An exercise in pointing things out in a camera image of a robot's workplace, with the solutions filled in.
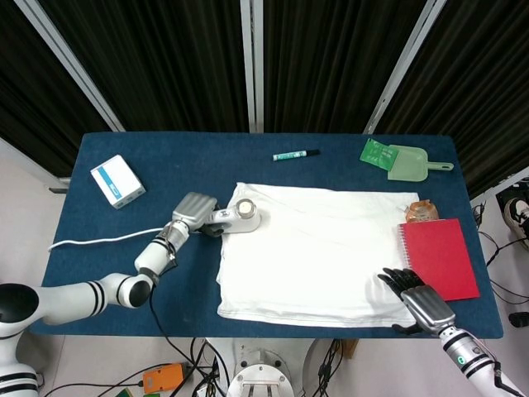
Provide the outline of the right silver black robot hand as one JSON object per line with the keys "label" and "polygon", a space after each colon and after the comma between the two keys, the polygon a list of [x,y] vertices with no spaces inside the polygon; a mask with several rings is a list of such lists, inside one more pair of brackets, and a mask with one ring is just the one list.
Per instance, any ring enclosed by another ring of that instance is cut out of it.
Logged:
{"label": "right silver black robot hand", "polygon": [[420,332],[438,335],[455,325],[455,313],[450,306],[413,270],[383,268],[383,274],[377,274],[377,277],[397,295],[416,320],[408,327],[393,324],[395,332],[404,335]]}

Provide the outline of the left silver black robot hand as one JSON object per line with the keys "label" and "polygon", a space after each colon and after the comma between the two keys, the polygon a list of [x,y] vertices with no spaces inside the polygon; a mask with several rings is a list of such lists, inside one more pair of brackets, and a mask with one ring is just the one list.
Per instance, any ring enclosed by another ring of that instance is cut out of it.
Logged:
{"label": "left silver black robot hand", "polygon": [[183,222],[192,233],[199,232],[210,237],[219,237],[224,229],[214,215],[221,208],[217,199],[206,194],[189,192],[172,212],[172,220]]}

